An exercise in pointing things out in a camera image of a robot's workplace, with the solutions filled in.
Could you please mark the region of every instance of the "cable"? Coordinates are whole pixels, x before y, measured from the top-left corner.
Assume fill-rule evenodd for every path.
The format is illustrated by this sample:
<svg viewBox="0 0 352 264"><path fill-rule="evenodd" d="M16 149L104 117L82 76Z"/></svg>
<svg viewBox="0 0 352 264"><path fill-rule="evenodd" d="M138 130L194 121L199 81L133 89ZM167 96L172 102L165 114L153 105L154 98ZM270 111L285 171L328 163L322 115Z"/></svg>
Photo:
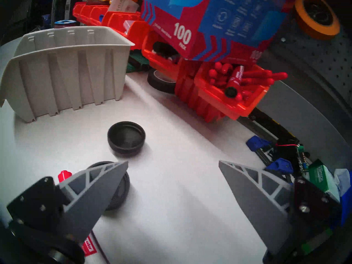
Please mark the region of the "cable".
<svg viewBox="0 0 352 264"><path fill-rule="evenodd" d="M96 243L96 246L98 247L98 249L99 249L100 252L101 252L101 255L102 255L103 258L105 259L106 264L110 264L110 261L108 260L108 258L107 258L106 255L104 254L102 248L100 247L100 244L99 244L98 240L96 239L93 230L91 231L91 234L92 234L92 237L93 237L93 239L94 239L94 241L95 241L95 243Z"/></svg>
<svg viewBox="0 0 352 264"><path fill-rule="evenodd" d="M278 144L276 144L275 146L298 146L298 145L294 145L294 144L292 144L292 145L278 145Z"/></svg>

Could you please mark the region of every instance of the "red storage bin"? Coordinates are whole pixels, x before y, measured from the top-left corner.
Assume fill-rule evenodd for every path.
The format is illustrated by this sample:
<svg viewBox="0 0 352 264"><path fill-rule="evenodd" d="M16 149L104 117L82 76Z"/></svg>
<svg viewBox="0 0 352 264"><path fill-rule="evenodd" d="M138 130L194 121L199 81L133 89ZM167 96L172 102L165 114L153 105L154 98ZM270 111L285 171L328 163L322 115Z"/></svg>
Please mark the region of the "red storage bin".
<svg viewBox="0 0 352 264"><path fill-rule="evenodd" d="M81 18L81 11L82 11L82 8L86 5L86 2L77 2L75 3L75 6L72 10L72 15L74 17L77 18L77 21L81 22L80 21L80 18Z"/></svg>
<svg viewBox="0 0 352 264"><path fill-rule="evenodd" d="M205 122L223 118L225 115L221 111L199 96L198 88L194 84L194 77L202 62L181 58L178 64L180 71L176 80L175 94L187 103L188 107L194 109L197 115L203 117Z"/></svg>
<svg viewBox="0 0 352 264"><path fill-rule="evenodd" d="M82 7L81 13L80 13L80 22L84 23L85 25L91 25L89 18L90 18L90 13L93 11L93 8L95 5L84 5Z"/></svg>
<svg viewBox="0 0 352 264"><path fill-rule="evenodd" d="M174 64L172 61L154 54L152 50L153 44L156 42L167 43L157 32L150 31L144 39L142 54L149 60L149 65L152 66L152 68L162 72L164 75L173 80L177 80L178 72L180 70L180 62L178 64Z"/></svg>
<svg viewBox="0 0 352 264"><path fill-rule="evenodd" d="M126 29L124 28L125 20L135 21L131 25L127 34L125 34ZM126 13L108 11L104 16L101 25L112 28L117 33L132 41L135 46L132 46L131 50L142 49L143 40L148 32L151 31L151 27L141 19L139 12Z"/></svg>
<svg viewBox="0 0 352 264"><path fill-rule="evenodd" d="M252 91L253 94L243 103L237 102L235 99L225 96L222 90L209 84L208 73L212 68L214 68L213 62L203 62L199 68L194 78L194 84L198 88L198 95L233 120L236 120L239 116L248 116L269 90L268 86L262 85L242 86L243 90ZM251 70L263 69L258 65L245 66L245 71Z"/></svg>
<svg viewBox="0 0 352 264"><path fill-rule="evenodd" d="M99 20L100 15L106 15L108 6L95 6L89 16L89 23L91 25L100 26L101 21Z"/></svg>

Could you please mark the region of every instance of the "gray plastic bin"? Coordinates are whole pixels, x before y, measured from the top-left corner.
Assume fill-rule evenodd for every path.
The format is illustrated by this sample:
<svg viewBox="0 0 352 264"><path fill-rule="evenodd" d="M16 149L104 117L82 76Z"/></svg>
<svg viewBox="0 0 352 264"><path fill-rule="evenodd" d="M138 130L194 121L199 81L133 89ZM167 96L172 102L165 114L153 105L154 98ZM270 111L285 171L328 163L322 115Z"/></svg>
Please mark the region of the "gray plastic bin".
<svg viewBox="0 0 352 264"><path fill-rule="evenodd" d="M104 26L26 34L1 78L4 100L26 122L67 108L121 98L130 42Z"/></svg>

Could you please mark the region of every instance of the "red marker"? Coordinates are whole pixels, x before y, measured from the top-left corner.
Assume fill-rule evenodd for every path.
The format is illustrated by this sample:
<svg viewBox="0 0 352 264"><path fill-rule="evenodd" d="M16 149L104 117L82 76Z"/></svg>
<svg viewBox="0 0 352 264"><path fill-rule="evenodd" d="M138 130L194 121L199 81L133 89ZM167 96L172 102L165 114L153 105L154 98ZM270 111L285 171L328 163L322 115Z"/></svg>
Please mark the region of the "red marker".
<svg viewBox="0 0 352 264"><path fill-rule="evenodd" d="M274 82L274 79L252 79L252 85L271 86Z"/></svg>
<svg viewBox="0 0 352 264"><path fill-rule="evenodd" d="M221 88L223 86L226 86L227 82L226 81L217 81L214 86Z"/></svg>
<svg viewBox="0 0 352 264"><path fill-rule="evenodd" d="M215 62L214 68L215 68L216 71L221 72L222 63L221 62Z"/></svg>
<svg viewBox="0 0 352 264"><path fill-rule="evenodd" d="M250 97L253 93L251 91L243 90L242 91L242 96L243 98L245 97Z"/></svg>
<svg viewBox="0 0 352 264"><path fill-rule="evenodd" d="M216 79L216 77L218 76L218 72L215 69L210 69L208 74L213 79Z"/></svg>
<svg viewBox="0 0 352 264"><path fill-rule="evenodd" d="M241 93L237 93L237 95L236 95L236 97L235 97L235 100L238 101L238 102L242 101L242 95L241 95Z"/></svg>
<svg viewBox="0 0 352 264"><path fill-rule="evenodd" d="M248 79L242 79L241 85L251 85L253 84L253 79L248 78Z"/></svg>
<svg viewBox="0 0 352 264"><path fill-rule="evenodd" d="M231 64L229 63L225 63L223 66L222 66L222 69L221 69L221 73L223 75L228 75L230 72L232 72L233 70L233 67Z"/></svg>
<svg viewBox="0 0 352 264"><path fill-rule="evenodd" d="M255 77L260 79L270 78L272 76L272 71L270 70L256 70L256 71L246 71L243 73L243 78Z"/></svg>
<svg viewBox="0 0 352 264"><path fill-rule="evenodd" d="M218 80L219 80L219 81L226 81L226 82L227 82L228 76L227 76L227 75L221 75L221 74L219 74L219 75L218 75Z"/></svg>
<svg viewBox="0 0 352 264"><path fill-rule="evenodd" d="M225 95L229 98L235 98L237 96L237 92L240 91L241 81L243 75L244 67L242 65L237 66L232 73L231 78L229 79L226 89Z"/></svg>
<svg viewBox="0 0 352 264"><path fill-rule="evenodd" d="M275 74L272 74L271 78L274 80L283 80L288 77L287 73L285 72L277 72Z"/></svg>

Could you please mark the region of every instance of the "screw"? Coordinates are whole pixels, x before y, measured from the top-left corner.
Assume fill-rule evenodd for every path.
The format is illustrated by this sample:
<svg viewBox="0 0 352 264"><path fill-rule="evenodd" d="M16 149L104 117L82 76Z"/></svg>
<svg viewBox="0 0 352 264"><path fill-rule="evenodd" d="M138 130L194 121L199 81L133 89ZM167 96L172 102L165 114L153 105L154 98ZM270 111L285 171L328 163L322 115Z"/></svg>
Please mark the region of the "screw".
<svg viewBox="0 0 352 264"><path fill-rule="evenodd" d="M305 205L300 205L300 210L302 213L309 213L310 209L308 206L305 206Z"/></svg>

